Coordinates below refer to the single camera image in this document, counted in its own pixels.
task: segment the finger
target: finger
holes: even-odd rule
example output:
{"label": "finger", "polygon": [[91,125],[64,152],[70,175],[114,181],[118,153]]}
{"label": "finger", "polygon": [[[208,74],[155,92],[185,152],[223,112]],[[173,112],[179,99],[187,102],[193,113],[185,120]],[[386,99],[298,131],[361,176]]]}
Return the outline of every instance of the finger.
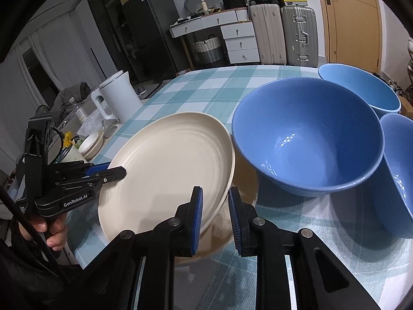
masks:
{"label": "finger", "polygon": [[60,232],[52,235],[50,238],[47,239],[47,245],[53,249],[55,248],[63,248],[67,240],[67,226],[63,227],[63,230]]}
{"label": "finger", "polygon": [[54,219],[50,226],[49,226],[49,231],[51,234],[56,234],[59,233],[63,230],[66,224],[66,217],[67,213],[61,214]]}
{"label": "finger", "polygon": [[[30,218],[30,223],[33,225],[37,232],[46,232],[47,224],[46,221],[39,215],[34,215]],[[23,238],[26,240],[31,240],[31,235],[24,229],[24,227],[19,223],[19,230]]]}

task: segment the light blue bowl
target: light blue bowl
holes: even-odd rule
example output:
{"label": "light blue bowl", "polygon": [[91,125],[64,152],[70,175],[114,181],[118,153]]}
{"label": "light blue bowl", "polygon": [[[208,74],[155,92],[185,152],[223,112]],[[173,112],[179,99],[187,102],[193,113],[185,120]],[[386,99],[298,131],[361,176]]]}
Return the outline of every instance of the light blue bowl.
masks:
{"label": "light blue bowl", "polygon": [[384,152],[383,130],[371,107],[318,78],[282,79],[254,90],[236,108],[232,131],[250,164],[305,197],[362,183]]}
{"label": "light blue bowl", "polygon": [[353,91],[374,109],[379,118],[387,113],[398,113],[399,97],[382,80],[371,73],[343,64],[326,64],[319,68],[321,78]]}
{"label": "light blue bowl", "polygon": [[400,238],[413,238],[413,121],[399,114],[380,120],[385,134],[385,156],[366,182],[377,216]]}

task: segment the white electric kettle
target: white electric kettle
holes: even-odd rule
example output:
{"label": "white electric kettle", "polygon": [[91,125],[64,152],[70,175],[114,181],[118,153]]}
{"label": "white electric kettle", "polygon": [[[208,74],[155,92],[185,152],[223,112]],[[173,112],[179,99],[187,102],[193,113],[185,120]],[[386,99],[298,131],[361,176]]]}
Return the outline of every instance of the white electric kettle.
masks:
{"label": "white electric kettle", "polygon": [[[104,119],[117,119],[121,124],[126,123],[143,105],[129,81],[129,72],[115,73],[100,84],[90,96]],[[105,112],[99,96],[106,100],[112,114]]]}

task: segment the water bottle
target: water bottle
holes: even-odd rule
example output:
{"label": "water bottle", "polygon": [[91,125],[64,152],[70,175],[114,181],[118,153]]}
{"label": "water bottle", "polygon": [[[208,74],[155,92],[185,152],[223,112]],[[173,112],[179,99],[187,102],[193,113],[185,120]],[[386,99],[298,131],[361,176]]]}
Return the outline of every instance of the water bottle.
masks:
{"label": "water bottle", "polygon": [[76,116],[78,117],[81,123],[85,122],[86,118],[88,117],[85,110],[80,106],[74,97],[70,98],[69,102],[73,105],[76,110]]}

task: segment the refrigerator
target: refrigerator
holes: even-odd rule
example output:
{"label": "refrigerator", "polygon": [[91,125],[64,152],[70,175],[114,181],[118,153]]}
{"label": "refrigerator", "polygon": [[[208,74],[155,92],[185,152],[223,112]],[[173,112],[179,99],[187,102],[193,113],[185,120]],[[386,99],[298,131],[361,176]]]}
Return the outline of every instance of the refrigerator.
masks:
{"label": "refrigerator", "polygon": [[189,68],[180,40],[169,32],[179,18],[173,0],[128,0],[123,12],[138,44],[137,55],[154,82],[175,78],[177,72]]}

